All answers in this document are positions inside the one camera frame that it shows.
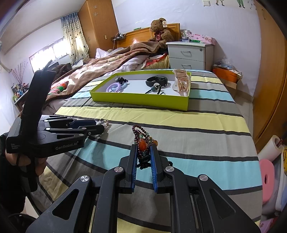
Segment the person's left hand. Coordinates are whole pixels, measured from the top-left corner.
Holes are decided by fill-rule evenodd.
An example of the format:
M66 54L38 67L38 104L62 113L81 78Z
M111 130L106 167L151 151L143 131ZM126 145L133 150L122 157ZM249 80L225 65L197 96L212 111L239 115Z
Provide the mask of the person's left hand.
M5 157L12 166L24 167L31 164L30 158L25 155L10 154L5 152ZM36 175L40 176L46 167L47 158L40 158L36 162Z

